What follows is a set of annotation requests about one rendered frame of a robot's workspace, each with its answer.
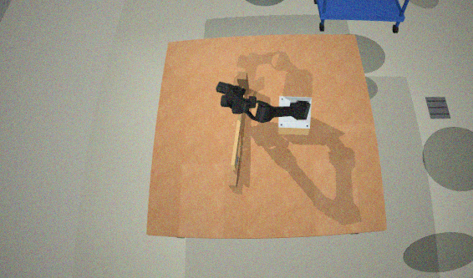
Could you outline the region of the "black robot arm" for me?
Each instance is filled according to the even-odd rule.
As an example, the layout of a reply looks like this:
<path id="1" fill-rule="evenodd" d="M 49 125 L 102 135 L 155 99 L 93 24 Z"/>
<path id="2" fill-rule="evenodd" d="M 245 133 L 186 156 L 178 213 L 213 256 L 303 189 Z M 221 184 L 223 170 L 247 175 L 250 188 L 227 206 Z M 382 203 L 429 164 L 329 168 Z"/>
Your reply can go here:
<path id="1" fill-rule="evenodd" d="M 229 83 L 219 82 L 216 91 L 225 94 L 225 99 L 231 103 L 231 111 L 234 114 L 247 114 L 250 119 L 260 123 L 271 121 L 275 117 L 292 116 L 296 120 L 307 119 L 311 104 L 308 101 L 297 101 L 291 103 L 290 106 L 272 106 L 261 100 L 248 101 L 242 95 L 246 92 L 245 88 L 239 85 L 231 85 Z M 256 116 L 250 111 L 250 105 L 258 103 Z"/>

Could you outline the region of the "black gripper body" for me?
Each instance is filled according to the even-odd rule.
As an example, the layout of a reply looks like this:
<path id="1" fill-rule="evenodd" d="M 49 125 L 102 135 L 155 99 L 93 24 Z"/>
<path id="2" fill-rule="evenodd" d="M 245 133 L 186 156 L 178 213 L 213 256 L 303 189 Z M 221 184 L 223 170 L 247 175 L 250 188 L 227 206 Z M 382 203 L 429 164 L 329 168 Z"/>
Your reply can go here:
<path id="1" fill-rule="evenodd" d="M 222 96 L 221 96 L 221 106 L 222 106 L 222 107 L 227 107 L 228 104 L 231 104 L 231 103 L 229 103 L 228 101 L 226 101 L 226 99 L 225 99 L 224 97 L 225 97 L 225 95 L 222 95 Z M 257 101 L 257 97 L 256 97 L 256 96 L 249 96 L 249 99 L 246 99 L 246 100 L 251 101 L 251 102 Z M 250 108 L 256 108 L 256 103 L 252 103 L 252 104 L 250 105 Z"/>

